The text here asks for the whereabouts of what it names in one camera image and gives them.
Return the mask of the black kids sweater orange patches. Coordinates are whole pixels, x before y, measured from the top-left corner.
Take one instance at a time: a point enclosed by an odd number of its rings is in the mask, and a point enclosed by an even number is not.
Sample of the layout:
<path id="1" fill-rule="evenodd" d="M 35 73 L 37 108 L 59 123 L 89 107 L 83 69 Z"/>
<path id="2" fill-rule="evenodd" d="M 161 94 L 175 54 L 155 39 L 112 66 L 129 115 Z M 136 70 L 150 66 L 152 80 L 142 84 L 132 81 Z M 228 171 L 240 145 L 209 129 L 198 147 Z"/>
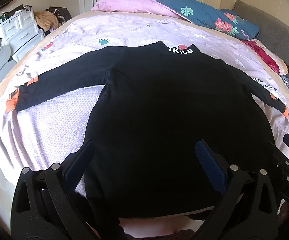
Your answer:
<path id="1" fill-rule="evenodd" d="M 269 169 L 273 132 L 259 99 L 284 117 L 287 108 L 243 71 L 200 51 L 179 56 L 131 48 L 101 76 L 85 139 L 95 155 L 85 171 L 95 211 L 121 218 L 153 218 L 217 204 L 217 193 L 195 146 L 204 140 L 230 164 Z"/>

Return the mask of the pile of clothes in corner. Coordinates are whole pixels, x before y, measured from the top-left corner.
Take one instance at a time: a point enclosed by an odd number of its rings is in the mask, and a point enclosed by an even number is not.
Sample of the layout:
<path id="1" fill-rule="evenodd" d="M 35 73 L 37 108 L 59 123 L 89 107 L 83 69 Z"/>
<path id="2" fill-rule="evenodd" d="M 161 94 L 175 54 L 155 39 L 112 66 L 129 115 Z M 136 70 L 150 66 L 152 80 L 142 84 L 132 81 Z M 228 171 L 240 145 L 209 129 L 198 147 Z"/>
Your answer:
<path id="1" fill-rule="evenodd" d="M 34 18 L 45 35 L 58 29 L 61 25 L 69 21 L 72 16 L 67 8 L 49 7 L 45 11 L 34 12 Z"/>

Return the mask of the lilac strawberry print bedsheet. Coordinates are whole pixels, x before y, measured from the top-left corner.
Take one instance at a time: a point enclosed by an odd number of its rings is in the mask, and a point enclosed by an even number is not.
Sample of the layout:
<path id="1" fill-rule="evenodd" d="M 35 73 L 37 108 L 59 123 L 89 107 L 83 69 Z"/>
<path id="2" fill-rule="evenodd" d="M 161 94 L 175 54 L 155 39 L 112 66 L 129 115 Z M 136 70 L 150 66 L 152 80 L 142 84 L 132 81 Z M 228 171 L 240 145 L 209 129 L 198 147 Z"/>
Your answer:
<path id="1" fill-rule="evenodd" d="M 90 74 L 89 70 L 109 69 L 126 50 L 144 50 L 153 44 L 158 44 L 159 50 L 165 50 L 168 55 L 179 56 L 183 67 L 194 52 L 202 52 L 194 44 L 170 47 L 163 41 L 134 47 L 106 46 L 83 53 L 18 85 L 8 95 L 6 109 L 0 110 L 0 169 L 6 180 L 15 184 L 23 167 L 41 170 L 76 151 L 104 86 L 101 76 Z M 289 157 L 289 148 L 282 142 L 283 135 L 289 133 L 288 108 L 288 116 L 284 117 L 264 103 L 260 107 L 268 117 L 277 145 Z"/>

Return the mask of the red and cream pillow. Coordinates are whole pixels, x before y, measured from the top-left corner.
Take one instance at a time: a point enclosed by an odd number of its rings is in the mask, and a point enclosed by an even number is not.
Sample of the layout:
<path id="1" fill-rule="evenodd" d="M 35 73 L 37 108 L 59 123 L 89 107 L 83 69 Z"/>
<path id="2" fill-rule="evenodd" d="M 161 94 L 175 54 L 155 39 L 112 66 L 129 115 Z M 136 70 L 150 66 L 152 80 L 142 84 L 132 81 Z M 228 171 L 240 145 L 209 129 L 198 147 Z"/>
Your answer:
<path id="1" fill-rule="evenodd" d="M 288 66 L 285 62 L 268 50 L 260 40 L 242 40 L 244 44 L 250 47 L 276 74 L 287 75 L 289 72 Z"/>

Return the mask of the grey padded headboard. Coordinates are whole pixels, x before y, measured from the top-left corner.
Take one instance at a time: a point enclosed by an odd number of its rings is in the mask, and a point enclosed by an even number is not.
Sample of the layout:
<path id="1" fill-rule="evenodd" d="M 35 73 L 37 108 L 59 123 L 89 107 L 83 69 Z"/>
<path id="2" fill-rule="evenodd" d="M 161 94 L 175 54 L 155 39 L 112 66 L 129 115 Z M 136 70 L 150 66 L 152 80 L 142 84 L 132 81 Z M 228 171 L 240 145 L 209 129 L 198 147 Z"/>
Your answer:
<path id="1" fill-rule="evenodd" d="M 240 0 L 235 1 L 233 10 L 241 18 L 259 26 L 257 39 L 289 67 L 289 26 L 267 12 Z"/>

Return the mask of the pink and blue floral quilt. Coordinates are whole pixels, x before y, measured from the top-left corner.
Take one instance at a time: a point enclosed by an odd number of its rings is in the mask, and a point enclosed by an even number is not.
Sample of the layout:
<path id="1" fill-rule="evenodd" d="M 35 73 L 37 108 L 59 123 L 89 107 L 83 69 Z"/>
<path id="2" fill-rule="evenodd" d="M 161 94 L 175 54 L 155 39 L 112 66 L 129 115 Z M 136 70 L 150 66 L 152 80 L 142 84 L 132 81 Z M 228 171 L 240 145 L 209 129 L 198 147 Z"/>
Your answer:
<path id="1" fill-rule="evenodd" d="M 92 11 L 149 13 L 187 20 L 214 29 L 240 40 L 252 40 L 259 26 L 232 10 L 215 9 L 196 0 L 99 0 Z"/>

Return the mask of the white plastic drawer cabinet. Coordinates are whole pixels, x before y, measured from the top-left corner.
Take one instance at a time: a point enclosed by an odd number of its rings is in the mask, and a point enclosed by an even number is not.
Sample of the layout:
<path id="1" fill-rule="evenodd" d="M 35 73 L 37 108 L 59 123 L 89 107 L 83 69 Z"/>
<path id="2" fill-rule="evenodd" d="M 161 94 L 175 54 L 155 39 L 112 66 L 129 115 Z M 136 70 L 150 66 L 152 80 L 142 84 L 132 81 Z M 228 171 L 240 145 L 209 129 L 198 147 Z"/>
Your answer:
<path id="1" fill-rule="evenodd" d="M 9 46 L 11 57 L 16 62 L 19 62 L 44 37 L 44 32 L 38 28 L 32 10 L 20 10 L 0 23 L 1 43 Z"/>

